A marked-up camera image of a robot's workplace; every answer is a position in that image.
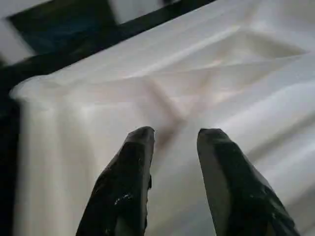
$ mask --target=white plastic part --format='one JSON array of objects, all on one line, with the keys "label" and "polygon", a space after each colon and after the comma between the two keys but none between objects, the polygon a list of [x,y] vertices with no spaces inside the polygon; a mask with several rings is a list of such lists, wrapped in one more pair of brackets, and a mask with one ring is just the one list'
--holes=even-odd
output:
[{"label": "white plastic part", "polygon": [[146,235],[215,235],[196,151],[208,127],[240,145],[312,235],[314,7],[218,0],[18,85],[16,235],[75,235],[96,178],[143,125],[157,131]]}]

